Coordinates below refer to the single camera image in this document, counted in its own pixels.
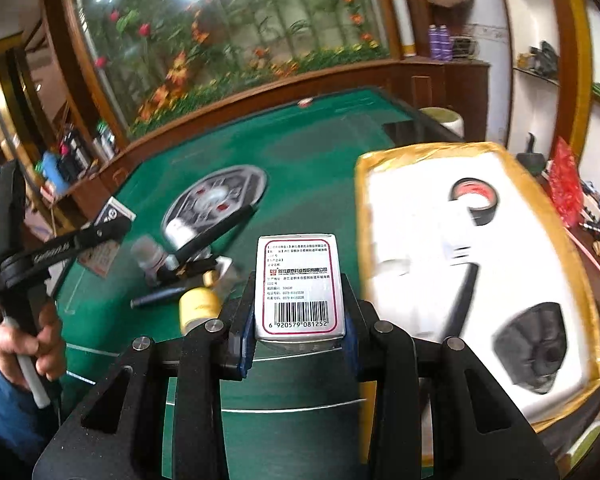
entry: green felt table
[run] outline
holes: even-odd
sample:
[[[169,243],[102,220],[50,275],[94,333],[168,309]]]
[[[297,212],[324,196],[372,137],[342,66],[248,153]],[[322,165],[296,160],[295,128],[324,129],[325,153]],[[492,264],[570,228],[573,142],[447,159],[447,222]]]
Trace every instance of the green felt table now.
[[[237,233],[214,245],[246,273],[263,235],[335,234],[340,265],[359,291],[354,166],[357,158],[393,143],[383,123],[409,120],[378,92],[364,89],[317,98],[308,108],[274,108],[218,128],[145,161],[116,195],[138,217],[103,280],[74,264],[57,301],[68,342],[68,369],[97,381],[139,335],[156,341],[180,335],[174,303],[131,310],[148,290],[129,247],[149,234],[165,247],[160,222],[171,203],[206,174],[253,164],[269,179],[258,210]],[[66,376],[65,405],[90,387]],[[224,434],[234,480],[351,479],[358,459],[359,389],[341,351],[285,358],[262,345],[248,378],[221,385]],[[163,474],[171,474],[174,384],[166,411]]]

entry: metal screw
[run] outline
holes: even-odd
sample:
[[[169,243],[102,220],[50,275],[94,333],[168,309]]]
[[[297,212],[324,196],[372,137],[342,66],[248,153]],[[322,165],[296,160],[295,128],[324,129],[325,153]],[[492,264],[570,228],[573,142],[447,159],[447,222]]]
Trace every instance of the metal screw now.
[[[374,324],[374,328],[376,329],[376,332],[379,332],[381,334],[388,334],[389,332],[391,332],[391,330],[394,329],[394,326],[388,321],[376,321],[376,323]]]
[[[145,335],[134,339],[134,343],[133,343],[134,350],[138,350],[138,351],[146,350],[147,348],[149,348],[149,346],[151,346],[151,339],[149,339]]]
[[[464,341],[459,337],[450,337],[446,340],[446,344],[452,350],[462,350],[464,348]]]
[[[219,319],[210,319],[205,323],[207,332],[220,332],[224,328],[224,323]]]

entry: red bag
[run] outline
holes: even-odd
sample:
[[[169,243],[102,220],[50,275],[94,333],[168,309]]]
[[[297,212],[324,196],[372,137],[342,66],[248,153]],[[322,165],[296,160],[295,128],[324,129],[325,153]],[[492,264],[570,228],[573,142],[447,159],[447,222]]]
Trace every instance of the red bag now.
[[[573,227],[580,219],[584,204],[576,161],[569,145],[559,137],[555,147],[554,163],[549,172],[551,200],[567,227]]]

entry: red border label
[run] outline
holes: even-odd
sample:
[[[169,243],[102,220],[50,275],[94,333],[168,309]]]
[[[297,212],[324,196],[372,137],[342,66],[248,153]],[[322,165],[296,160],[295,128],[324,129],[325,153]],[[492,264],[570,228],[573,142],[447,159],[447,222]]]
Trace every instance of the red border label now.
[[[334,325],[333,328],[331,328],[330,330],[322,330],[320,332],[270,332],[269,330],[267,330],[267,324],[264,321],[264,301],[265,301],[265,292],[267,290],[267,247],[269,246],[270,243],[273,242],[324,242],[327,244],[327,250],[329,251],[329,269],[331,271],[331,293],[333,294],[333,311],[335,313],[335,320],[334,320]],[[262,278],[262,327],[264,329],[264,331],[267,334],[271,334],[271,335],[303,335],[303,334],[328,334],[329,332],[333,332],[334,330],[336,330],[337,326],[338,326],[338,307],[336,304],[336,286],[335,283],[333,281],[333,263],[331,261],[331,246],[329,245],[328,241],[325,240],[324,238],[293,238],[291,240],[287,239],[287,238],[277,238],[275,240],[270,240],[267,242],[267,244],[264,246],[264,276]]]

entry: purple bottle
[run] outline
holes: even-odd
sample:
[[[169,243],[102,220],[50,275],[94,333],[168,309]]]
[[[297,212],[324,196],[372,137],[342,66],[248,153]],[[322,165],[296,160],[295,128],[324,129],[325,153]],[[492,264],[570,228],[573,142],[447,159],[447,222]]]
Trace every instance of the purple bottle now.
[[[429,27],[429,44],[431,45],[431,59],[442,59],[440,33],[435,25]]]
[[[448,28],[446,28],[445,25],[442,25],[438,34],[440,37],[440,53],[442,61],[452,61],[454,58],[454,49]]]

